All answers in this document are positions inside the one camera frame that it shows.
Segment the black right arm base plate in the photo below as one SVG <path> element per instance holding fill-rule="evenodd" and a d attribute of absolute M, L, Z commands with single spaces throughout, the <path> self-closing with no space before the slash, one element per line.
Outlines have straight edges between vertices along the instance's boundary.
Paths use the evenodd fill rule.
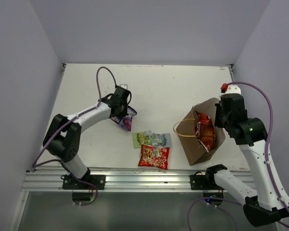
<path fill-rule="evenodd" d="M 189 176 L 191 190 L 210 190 L 212 186 L 209 184 L 205 174 L 197 171 Z"/>

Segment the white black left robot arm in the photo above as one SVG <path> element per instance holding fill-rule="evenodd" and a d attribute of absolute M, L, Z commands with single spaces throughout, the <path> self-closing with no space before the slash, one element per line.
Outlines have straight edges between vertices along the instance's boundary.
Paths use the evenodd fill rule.
<path fill-rule="evenodd" d="M 114 93 L 102 97 L 94 106 L 69 116 L 57 114 L 52 119 L 43 148 L 61 161 L 78 188 L 85 189 L 91 182 L 90 171 L 78 155 L 82 133 L 103 120 L 126 116 L 130 100 L 131 92 L 116 86 Z"/>

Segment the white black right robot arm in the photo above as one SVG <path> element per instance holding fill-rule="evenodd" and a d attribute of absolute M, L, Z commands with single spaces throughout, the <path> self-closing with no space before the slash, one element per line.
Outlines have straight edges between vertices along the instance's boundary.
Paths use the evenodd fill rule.
<path fill-rule="evenodd" d="M 222 95 L 215 106 L 215 126 L 225 129 L 235 139 L 249 165 L 256 188 L 252 189 L 237 179 L 222 164 L 207 169 L 206 186 L 228 191 L 242 205 L 247 220 L 254 227 L 289 217 L 289 196 L 269 153 L 264 123 L 258 118 L 248 118 L 244 98 L 238 93 Z"/>

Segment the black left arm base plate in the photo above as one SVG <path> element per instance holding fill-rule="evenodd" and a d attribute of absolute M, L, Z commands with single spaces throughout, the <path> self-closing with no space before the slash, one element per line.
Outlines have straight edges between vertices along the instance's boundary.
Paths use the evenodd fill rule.
<path fill-rule="evenodd" d="M 62 189 L 64 190 L 103 190 L 106 183 L 105 175 L 87 175 L 83 179 L 77 180 L 66 174 L 62 175 L 60 179 L 63 180 Z"/>

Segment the red Doritos chip bag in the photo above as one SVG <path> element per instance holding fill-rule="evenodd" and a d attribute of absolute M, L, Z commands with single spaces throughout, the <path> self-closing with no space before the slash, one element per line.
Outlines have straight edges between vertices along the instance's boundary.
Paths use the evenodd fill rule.
<path fill-rule="evenodd" d="M 198 121 L 195 125 L 196 138 L 206 152 L 210 152 L 215 144 L 215 130 L 212 120 L 204 113 L 197 112 L 197 116 Z"/>

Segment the brown paper bag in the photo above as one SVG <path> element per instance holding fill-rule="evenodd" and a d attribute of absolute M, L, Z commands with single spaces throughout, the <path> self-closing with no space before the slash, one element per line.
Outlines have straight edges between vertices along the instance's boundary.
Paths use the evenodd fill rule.
<path fill-rule="evenodd" d="M 218 101 L 219 99 L 217 98 L 211 98 L 193 106 L 184 119 L 173 126 L 173 131 L 178 135 L 188 163 L 191 166 L 209 161 L 225 140 L 224 131 L 214 125 L 215 104 Z M 213 123 L 215 144 L 213 150 L 210 152 L 206 152 L 196 138 L 195 125 L 198 121 L 197 112 L 209 116 Z"/>

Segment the purple snack bag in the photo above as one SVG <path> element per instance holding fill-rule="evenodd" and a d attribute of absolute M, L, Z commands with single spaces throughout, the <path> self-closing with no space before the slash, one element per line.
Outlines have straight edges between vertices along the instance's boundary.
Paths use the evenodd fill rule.
<path fill-rule="evenodd" d="M 132 118 L 137 115 L 137 111 L 128 106 L 127 115 L 124 117 L 111 117 L 110 119 L 126 131 L 131 131 Z"/>

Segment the pale blue snack packet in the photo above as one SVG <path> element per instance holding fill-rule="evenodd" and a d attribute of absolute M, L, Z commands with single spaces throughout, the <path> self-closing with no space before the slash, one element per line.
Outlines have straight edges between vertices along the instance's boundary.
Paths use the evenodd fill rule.
<path fill-rule="evenodd" d="M 152 143 L 153 146 L 159 146 L 165 148 L 171 147 L 171 134 L 170 133 L 152 133 Z"/>

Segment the red mixed snack bag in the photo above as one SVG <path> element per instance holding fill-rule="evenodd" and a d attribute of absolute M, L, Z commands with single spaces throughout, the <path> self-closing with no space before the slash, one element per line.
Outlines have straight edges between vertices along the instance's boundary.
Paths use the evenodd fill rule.
<path fill-rule="evenodd" d="M 167 170 L 169 153 L 169 148 L 142 145 L 138 166 L 157 167 L 159 169 Z"/>

